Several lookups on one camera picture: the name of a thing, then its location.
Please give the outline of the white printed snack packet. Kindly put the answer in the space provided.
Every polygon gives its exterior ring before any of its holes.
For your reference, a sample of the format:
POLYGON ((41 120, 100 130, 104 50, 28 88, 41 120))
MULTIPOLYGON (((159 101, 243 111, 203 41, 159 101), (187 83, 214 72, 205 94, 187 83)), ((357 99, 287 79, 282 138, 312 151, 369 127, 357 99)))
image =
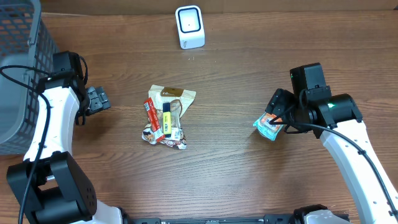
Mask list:
MULTIPOLYGON (((163 131, 163 110, 162 111, 157 111, 157 117, 159 119, 159 123, 162 127, 162 131, 163 131)), ((171 111, 171 117, 172 117, 172 134, 170 138, 165 137, 165 139, 161 140, 160 144, 164 144, 167 145, 168 147, 173 147, 176 149, 186 149, 187 146, 187 142, 185 139, 185 135, 183 132, 183 129, 181 127, 181 123, 180 123, 180 118, 179 118, 179 109, 175 109, 173 111, 171 111)))

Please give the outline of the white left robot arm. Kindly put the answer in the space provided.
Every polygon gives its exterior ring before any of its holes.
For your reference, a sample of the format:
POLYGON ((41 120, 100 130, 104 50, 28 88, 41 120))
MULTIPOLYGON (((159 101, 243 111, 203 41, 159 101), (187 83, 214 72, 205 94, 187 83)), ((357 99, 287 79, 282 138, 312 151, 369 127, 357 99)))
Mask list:
POLYGON ((75 52, 53 55, 54 71, 37 87, 38 120, 23 162, 9 166, 7 182, 19 202, 18 222, 130 223, 123 209, 97 199, 72 156, 74 124, 110 107, 102 88, 86 88, 88 67, 75 52))

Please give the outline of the orange tissue pack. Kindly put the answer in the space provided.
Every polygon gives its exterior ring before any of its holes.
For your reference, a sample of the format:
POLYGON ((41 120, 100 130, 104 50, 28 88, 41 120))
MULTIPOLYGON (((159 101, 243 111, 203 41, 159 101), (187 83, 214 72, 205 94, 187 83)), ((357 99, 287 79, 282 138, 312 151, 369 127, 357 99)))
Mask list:
POLYGON ((270 124, 270 121, 276 117, 277 116, 274 114, 264 113, 262 118, 260 119, 260 124, 263 125, 264 127, 270 128, 270 129, 279 129, 280 125, 270 124))

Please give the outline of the grey plastic basket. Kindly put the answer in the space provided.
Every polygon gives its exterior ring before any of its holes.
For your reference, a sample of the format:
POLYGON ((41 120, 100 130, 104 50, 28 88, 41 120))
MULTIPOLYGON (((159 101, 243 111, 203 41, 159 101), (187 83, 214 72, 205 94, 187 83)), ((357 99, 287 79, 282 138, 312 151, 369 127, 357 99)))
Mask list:
MULTIPOLYGON (((53 71, 58 46, 41 19, 39 0, 1 0, 1 65, 5 74, 37 86, 44 72, 53 71)), ((1 154, 29 149, 39 113, 37 95, 1 78, 1 154)))

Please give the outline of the white barcode scanner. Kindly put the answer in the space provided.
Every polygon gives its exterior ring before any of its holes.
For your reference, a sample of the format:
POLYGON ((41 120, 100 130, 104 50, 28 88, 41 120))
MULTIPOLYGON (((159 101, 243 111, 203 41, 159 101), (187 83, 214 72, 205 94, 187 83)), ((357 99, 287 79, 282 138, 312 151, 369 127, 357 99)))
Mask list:
POLYGON ((201 9, 196 5, 176 9, 175 18, 180 47, 183 50, 195 49, 205 45, 205 30, 201 9))

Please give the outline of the red snack bar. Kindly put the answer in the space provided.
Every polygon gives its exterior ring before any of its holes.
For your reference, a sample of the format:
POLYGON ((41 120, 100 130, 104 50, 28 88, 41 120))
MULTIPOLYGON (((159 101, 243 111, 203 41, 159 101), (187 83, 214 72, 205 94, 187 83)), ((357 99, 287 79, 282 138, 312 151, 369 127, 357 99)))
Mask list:
POLYGON ((151 144, 156 144, 161 140, 165 139, 165 135, 159 123, 159 119, 157 117, 157 111, 154 106, 154 102, 152 101, 152 98, 148 98, 144 102, 144 107, 147 111, 149 126, 143 130, 142 137, 147 142, 151 144))

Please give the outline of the teal wet wipes pack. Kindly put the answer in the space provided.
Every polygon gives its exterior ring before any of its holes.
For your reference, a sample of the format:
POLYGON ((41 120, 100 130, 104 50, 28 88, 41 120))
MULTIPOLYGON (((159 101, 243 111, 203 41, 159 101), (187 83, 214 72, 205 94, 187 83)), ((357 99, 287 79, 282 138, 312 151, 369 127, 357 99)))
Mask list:
POLYGON ((271 141, 275 141, 278 133, 280 132, 280 130, 283 128, 284 125, 278 124, 278 125, 280 125, 279 129, 270 129, 270 128, 264 127, 263 125, 260 124, 260 119, 262 118, 262 116, 260 116, 253 123, 253 126, 257 129, 257 131, 259 132, 260 135, 262 135, 263 137, 265 137, 271 141))

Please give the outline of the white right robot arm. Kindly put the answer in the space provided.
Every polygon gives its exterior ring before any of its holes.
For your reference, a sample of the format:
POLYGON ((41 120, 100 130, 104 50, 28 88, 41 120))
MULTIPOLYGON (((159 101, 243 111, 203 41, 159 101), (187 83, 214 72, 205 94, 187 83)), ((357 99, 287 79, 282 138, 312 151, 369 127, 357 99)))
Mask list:
POLYGON ((371 145, 363 116, 348 94, 332 95, 320 63, 290 70, 292 91, 277 89, 269 126, 312 132, 336 162, 362 223, 397 223, 397 190, 371 145))

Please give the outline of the yellow highlighter pen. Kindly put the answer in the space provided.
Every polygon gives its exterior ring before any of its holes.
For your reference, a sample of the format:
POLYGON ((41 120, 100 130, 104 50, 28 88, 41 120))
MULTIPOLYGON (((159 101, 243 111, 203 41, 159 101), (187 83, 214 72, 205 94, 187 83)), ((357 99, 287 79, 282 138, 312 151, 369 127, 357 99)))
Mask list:
POLYGON ((170 103, 163 104, 163 133, 167 138, 170 138, 172 134, 172 117, 170 103))

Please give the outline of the brown paper snack bag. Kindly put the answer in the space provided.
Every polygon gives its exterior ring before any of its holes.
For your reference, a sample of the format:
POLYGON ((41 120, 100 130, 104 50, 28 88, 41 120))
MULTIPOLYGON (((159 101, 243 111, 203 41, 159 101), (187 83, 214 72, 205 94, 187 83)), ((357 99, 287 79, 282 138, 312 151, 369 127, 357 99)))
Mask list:
POLYGON ((181 118, 193 103, 197 93, 181 88, 152 85, 148 95, 152 99, 156 110, 162 111, 163 104, 170 103, 170 110, 179 109, 179 118, 181 118))

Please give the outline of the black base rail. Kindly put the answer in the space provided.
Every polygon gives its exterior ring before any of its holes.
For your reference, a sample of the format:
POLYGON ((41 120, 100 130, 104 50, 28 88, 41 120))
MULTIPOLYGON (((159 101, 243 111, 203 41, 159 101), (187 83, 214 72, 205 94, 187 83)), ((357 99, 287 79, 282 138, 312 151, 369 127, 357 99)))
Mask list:
POLYGON ((133 218, 133 224, 288 224, 291 214, 264 215, 263 217, 236 218, 133 218))

